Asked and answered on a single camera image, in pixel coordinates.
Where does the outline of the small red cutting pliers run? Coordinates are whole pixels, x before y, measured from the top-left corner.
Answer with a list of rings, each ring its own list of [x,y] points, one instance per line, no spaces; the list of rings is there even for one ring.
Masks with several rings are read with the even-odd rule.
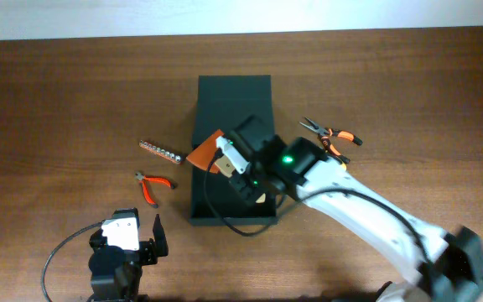
[[[170,188],[171,190],[174,190],[176,188],[175,183],[171,182],[170,180],[164,177],[148,176],[141,173],[140,171],[135,172],[135,178],[141,186],[144,200],[152,208],[158,208],[158,203],[153,198],[153,191],[152,191],[153,184],[163,185]]]

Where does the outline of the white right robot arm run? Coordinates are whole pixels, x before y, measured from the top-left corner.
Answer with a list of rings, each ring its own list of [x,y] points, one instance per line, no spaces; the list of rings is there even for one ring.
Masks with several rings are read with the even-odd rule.
[[[233,165],[232,180],[251,189],[288,195],[352,231],[374,247],[402,276],[377,295],[379,301],[474,302],[483,295],[483,244],[463,226],[452,234],[395,206],[351,176],[349,160],[331,143],[343,138],[360,145],[354,134],[301,123],[318,137],[287,145],[267,135],[250,116],[216,147]]]

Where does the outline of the orange scraper with tan handle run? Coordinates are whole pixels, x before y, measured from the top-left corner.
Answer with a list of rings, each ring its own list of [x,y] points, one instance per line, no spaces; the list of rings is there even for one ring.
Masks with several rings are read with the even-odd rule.
[[[251,185],[243,185],[240,189],[236,189],[228,183],[228,180],[233,180],[234,173],[237,171],[230,160],[216,147],[216,139],[220,136],[227,138],[220,129],[216,130],[198,148],[195,148],[186,160],[205,172],[208,171],[213,175],[221,174],[212,178],[209,187],[210,192],[219,196],[221,200],[236,197],[249,205],[263,204],[267,198],[265,193]]]

